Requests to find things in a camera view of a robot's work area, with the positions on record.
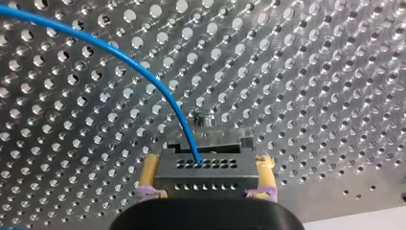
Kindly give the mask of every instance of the blue cable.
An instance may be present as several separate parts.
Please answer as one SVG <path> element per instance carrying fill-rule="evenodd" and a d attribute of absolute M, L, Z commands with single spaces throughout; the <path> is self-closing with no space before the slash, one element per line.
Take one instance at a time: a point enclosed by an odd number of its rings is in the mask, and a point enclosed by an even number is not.
<path fill-rule="evenodd" d="M 61 31 L 65 34 L 80 38 L 92 45 L 95 45 L 95 46 L 105 50 L 110 55 L 115 56 L 116 58 L 119 58 L 120 60 L 127 63 L 129 66 L 131 66 L 135 70 L 137 70 L 141 75 L 146 77 L 146 79 L 148 79 L 153 85 L 155 85 L 155 87 L 157 87 L 159 91 L 161 91 L 161 93 L 164 95 L 164 97 L 169 102 L 170 106 L 172 106 L 172 108 L 175 111 L 176 116 L 178 117 L 179 122 L 183 128 L 183 131 L 185 132 L 189 145 L 191 146 L 194 161 L 196 163 L 201 162 L 196 143 L 194 142 L 194 139 L 193 139 L 192 131 L 189 128 L 188 122 L 186 121 L 186 117 L 183 114 L 182 109 L 176 103 L 176 100 L 173 98 L 173 96 L 170 94 L 170 92 L 167 90 L 167 88 L 158 79 L 156 79 L 155 76 L 151 72 L 149 72 L 146 68 L 144 68 L 144 66 L 142 66 L 140 64 L 140 62 L 129 57 L 125 52 L 114 48 L 113 46 L 109 45 L 107 42 L 105 42 L 101 39 L 95 38 L 88 33 L 75 30 L 72 27 L 67 26 L 63 23 L 57 22 L 53 19 L 43 17 L 40 15 L 36 15 L 36 14 L 26 12 L 26 11 L 9 8 L 9 7 L 1 5 L 1 4 L 0 4 L 0 15 L 15 17 L 15 18 L 17 18 L 19 20 L 23 20 L 23 21 L 30 21 L 30 22 L 33 22 L 35 24 L 38 24 L 38 25 L 41 25 L 44 27 L 51 27 L 57 31 Z"/>

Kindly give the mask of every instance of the hole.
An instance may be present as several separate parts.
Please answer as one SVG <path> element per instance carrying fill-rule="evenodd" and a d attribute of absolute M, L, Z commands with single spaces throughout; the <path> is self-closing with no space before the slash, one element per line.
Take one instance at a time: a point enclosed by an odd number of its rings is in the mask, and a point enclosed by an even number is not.
<path fill-rule="evenodd" d="M 62 0 L 65 5 L 71 5 L 75 2 L 75 0 Z"/>
<path fill-rule="evenodd" d="M 160 32 L 158 33 L 158 35 L 156 36 L 156 41 L 158 41 L 159 44 L 163 45 L 168 41 L 168 35 L 167 33 L 164 32 Z"/>
<path fill-rule="evenodd" d="M 406 2 L 399 3 L 399 5 L 397 6 L 397 10 L 399 12 L 406 12 Z"/>
<path fill-rule="evenodd" d="M 0 34 L 0 46 L 6 46 L 7 44 L 9 44 L 9 39 L 6 36 Z"/>
<path fill-rule="evenodd" d="M 124 12 L 124 21 L 127 23 L 131 23 L 132 21 L 134 21 L 137 18 L 137 15 L 135 14 L 134 11 L 132 10 L 126 10 Z"/>
<path fill-rule="evenodd" d="M 84 30 L 84 23 L 78 19 L 76 19 L 72 22 L 72 26 L 78 31 Z"/>
<path fill-rule="evenodd" d="M 110 20 L 110 18 L 109 18 L 107 15 L 101 14 L 101 15 L 99 15 L 99 17 L 98 17 L 98 23 L 99 23 L 99 25 L 100 25 L 101 27 L 104 28 L 104 27 L 107 27 L 107 26 L 110 25 L 111 20 Z"/>
<path fill-rule="evenodd" d="M 188 9 L 188 3 L 185 0 L 179 0 L 176 2 L 176 10 L 180 13 L 184 13 Z"/>
<path fill-rule="evenodd" d="M 57 59 L 59 59 L 60 62 L 65 62 L 69 59 L 69 54 L 66 51 L 59 51 L 57 53 Z"/>
<path fill-rule="evenodd" d="M 218 30 L 218 26 L 214 22 L 207 25 L 207 33 L 209 35 L 214 35 L 217 32 L 217 30 Z"/>
<path fill-rule="evenodd" d="M 400 198 L 403 200 L 403 202 L 406 203 L 406 192 L 400 195 Z"/>
<path fill-rule="evenodd" d="M 34 56 L 33 64 L 37 67 L 41 67 L 45 65 L 45 58 L 43 56 Z"/>
<path fill-rule="evenodd" d="M 376 13 L 376 14 L 380 14 L 380 13 L 383 12 L 383 8 L 382 7 L 375 7 L 373 9 L 373 12 Z"/>
<path fill-rule="evenodd" d="M 159 16 L 161 16 L 162 14 L 162 9 L 160 6 L 158 5 L 152 5 L 149 8 L 149 14 L 153 17 L 153 18 L 157 18 Z"/>
<path fill-rule="evenodd" d="M 238 31 L 239 29 L 241 29 L 243 24 L 244 22 L 242 21 L 242 19 L 238 17 L 233 20 L 232 27 L 234 30 Z"/>
<path fill-rule="evenodd" d="M 90 46 L 83 46 L 83 48 L 81 49 L 81 54 L 85 58 L 90 58 L 93 56 L 93 54 L 95 54 L 95 51 Z"/>
<path fill-rule="evenodd" d="M 134 47 L 135 49 L 140 49 L 141 47 L 143 47 L 144 41 L 143 41 L 140 37 L 134 36 L 134 37 L 131 39 L 131 45 L 132 45 L 132 47 Z"/>
<path fill-rule="evenodd" d="M 23 30 L 21 32 L 21 39 L 23 39 L 23 40 L 25 40 L 27 42 L 33 41 L 34 34 L 33 34 L 33 32 L 31 32 L 29 30 Z"/>
<path fill-rule="evenodd" d="M 47 35 L 50 37 L 56 37 L 59 34 L 59 32 L 57 32 L 56 30 L 52 29 L 52 28 L 47 28 Z"/>

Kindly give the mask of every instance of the perforated metal plate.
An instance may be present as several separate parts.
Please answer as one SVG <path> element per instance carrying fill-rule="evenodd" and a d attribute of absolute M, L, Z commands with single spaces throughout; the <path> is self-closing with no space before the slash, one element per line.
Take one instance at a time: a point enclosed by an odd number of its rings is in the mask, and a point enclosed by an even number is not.
<path fill-rule="evenodd" d="M 140 60 L 186 114 L 251 127 L 302 221 L 402 205 L 404 1 L 14 0 Z M 176 118 L 138 73 L 0 17 L 0 225 L 104 227 Z"/>

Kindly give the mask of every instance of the white wall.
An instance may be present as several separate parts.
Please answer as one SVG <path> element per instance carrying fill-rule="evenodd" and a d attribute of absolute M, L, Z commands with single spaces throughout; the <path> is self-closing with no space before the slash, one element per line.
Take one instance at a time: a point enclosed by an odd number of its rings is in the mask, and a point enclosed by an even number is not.
<path fill-rule="evenodd" d="M 309 222 L 304 224 L 304 228 L 306 230 L 405 230 L 406 206 Z"/>

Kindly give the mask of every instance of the aluminum surface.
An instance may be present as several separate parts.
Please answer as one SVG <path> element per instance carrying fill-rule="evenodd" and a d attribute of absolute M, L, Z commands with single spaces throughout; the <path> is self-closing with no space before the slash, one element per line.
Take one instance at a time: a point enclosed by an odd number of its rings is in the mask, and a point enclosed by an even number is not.
<path fill-rule="evenodd" d="M 404 1 L 1 2 L 127 51 L 186 114 L 251 127 L 302 221 L 404 205 Z M 106 53 L 5 17 L 0 73 L 0 224 L 106 228 L 178 129 L 169 105 Z"/>

